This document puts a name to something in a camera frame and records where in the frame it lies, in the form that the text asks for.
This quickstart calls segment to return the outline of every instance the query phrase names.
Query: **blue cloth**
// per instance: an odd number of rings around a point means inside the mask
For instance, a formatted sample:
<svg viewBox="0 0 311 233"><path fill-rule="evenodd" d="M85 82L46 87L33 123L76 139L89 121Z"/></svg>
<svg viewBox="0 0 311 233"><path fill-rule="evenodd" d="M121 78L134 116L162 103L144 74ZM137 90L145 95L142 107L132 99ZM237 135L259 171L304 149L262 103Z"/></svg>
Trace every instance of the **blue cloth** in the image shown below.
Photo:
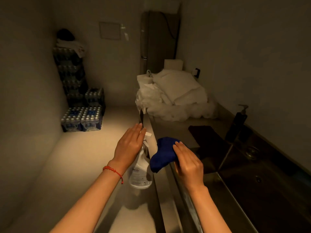
<svg viewBox="0 0 311 233"><path fill-rule="evenodd" d="M171 137L158 139L158 152L150 159L150 169L152 172L158 172L161 168L170 162L178 161L177 155L173 150L173 145L179 140Z"/></svg>

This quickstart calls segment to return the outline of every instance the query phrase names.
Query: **red beaded bracelet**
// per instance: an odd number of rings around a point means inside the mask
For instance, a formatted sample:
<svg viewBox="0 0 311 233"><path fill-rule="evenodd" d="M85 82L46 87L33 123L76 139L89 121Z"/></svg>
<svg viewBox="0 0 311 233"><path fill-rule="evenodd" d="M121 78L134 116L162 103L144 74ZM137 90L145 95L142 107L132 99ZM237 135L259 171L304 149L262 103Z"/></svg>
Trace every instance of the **red beaded bracelet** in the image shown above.
<svg viewBox="0 0 311 233"><path fill-rule="evenodd" d="M122 181L121 181L121 184L123 184L123 177L121 176L120 173L118 173L115 169L113 169L113 168L111 168L111 167L109 167L109 166L103 167L103 171L104 171L105 169L109 169L109 170L115 172L116 174L118 174L118 175L121 177L121 180L122 180Z"/></svg>

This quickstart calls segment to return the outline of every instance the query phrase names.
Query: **pile of white towels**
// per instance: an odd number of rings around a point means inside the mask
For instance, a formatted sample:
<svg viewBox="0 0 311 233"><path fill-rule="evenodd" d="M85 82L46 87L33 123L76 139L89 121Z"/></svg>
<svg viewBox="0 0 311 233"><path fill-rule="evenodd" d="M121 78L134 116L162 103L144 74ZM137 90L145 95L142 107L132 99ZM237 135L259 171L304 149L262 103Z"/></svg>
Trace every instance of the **pile of white towels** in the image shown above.
<svg viewBox="0 0 311 233"><path fill-rule="evenodd" d="M144 113L165 121L217 117L217 102L186 71L163 69L158 74L147 72L138 75L137 81L140 89L135 102Z"/></svg>

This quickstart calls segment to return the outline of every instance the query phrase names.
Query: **cable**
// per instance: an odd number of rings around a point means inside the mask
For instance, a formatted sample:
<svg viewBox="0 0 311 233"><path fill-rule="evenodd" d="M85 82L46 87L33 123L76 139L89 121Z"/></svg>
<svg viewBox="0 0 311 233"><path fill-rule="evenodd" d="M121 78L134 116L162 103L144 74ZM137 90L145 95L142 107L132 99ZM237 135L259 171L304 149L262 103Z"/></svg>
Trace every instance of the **cable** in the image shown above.
<svg viewBox="0 0 311 233"><path fill-rule="evenodd" d="M164 18L165 18L165 20L166 20L167 28L169 29L169 34L171 35L171 37L172 37L174 40L176 40L176 38L174 37L174 35L173 35L172 32L171 32L171 29L170 29L170 27L169 27L169 21L167 20L166 15L165 15L163 12L160 12L160 13L164 16Z"/></svg>

